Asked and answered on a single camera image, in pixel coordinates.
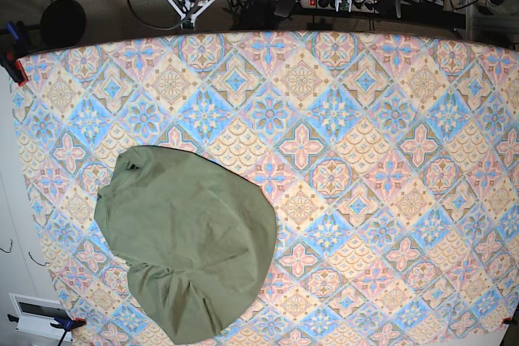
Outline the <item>green t-shirt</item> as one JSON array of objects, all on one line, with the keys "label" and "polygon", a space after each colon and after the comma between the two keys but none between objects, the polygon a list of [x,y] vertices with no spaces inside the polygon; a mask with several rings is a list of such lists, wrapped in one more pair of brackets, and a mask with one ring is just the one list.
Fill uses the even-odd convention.
[{"label": "green t-shirt", "polygon": [[217,336],[249,308],[277,238],[276,213],[257,185],[168,147],[122,153],[94,218],[128,266],[131,295],[176,344]]}]

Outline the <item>patterned tablecloth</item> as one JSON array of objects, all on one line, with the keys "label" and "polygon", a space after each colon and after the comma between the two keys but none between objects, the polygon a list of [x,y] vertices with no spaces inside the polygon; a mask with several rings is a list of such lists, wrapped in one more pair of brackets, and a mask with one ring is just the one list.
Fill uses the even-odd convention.
[{"label": "patterned tablecloth", "polygon": [[39,53],[11,101],[77,345],[167,345],[94,220],[151,144],[256,184],[277,213],[259,296],[212,345],[499,342],[518,305],[518,54],[462,41],[248,32]]}]

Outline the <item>black round stool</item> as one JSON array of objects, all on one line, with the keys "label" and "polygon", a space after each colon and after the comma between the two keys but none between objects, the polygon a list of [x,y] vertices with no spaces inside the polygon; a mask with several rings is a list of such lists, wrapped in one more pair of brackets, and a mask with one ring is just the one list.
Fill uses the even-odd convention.
[{"label": "black round stool", "polygon": [[56,0],[41,16],[41,38],[51,49],[75,46],[85,33],[86,23],[85,11],[76,0]]}]

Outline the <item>blue clamp bottom left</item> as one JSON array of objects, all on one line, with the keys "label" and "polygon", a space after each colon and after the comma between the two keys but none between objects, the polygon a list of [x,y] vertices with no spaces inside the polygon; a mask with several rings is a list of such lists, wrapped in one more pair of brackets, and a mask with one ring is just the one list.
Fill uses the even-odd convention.
[{"label": "blue clamp bottom left", "polygon": [[57,340],[58,345],[64,342],[72,342],[72,332],[86,325],[84,319],[76,320],[70,318],[39,318],[33,316],[7,315],[8,321],[16,324],[16,330],[40,336],[49,340]]}]

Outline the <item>orange clamp bottom right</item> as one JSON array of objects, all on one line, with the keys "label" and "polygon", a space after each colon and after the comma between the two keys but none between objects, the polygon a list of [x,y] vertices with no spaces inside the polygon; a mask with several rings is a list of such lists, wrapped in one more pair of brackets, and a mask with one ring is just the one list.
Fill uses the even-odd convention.
[{"label": "orange clamp bottom right", "polygon": [[517,325],[517,324],[518,324],[518,321],[517,321],[515,318],[505,318],[505,319],[502,321],[502,324],[503,324],[503,325],[509,325],[509,326],[512,326],[512,325]]}]

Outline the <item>white wall outlet box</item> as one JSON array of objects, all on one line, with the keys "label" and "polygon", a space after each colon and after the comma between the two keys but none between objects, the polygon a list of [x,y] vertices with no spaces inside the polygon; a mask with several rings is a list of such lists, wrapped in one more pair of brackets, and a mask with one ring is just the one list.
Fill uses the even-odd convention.
[{"label": "white wall outlet box", "polygon": [[68,319],[69,315],[59,301],[9,293],[14,311],[7,315],[16,330],[34,335],[39,340],[60,340],[64,330],[53,327],[56,318]]}]

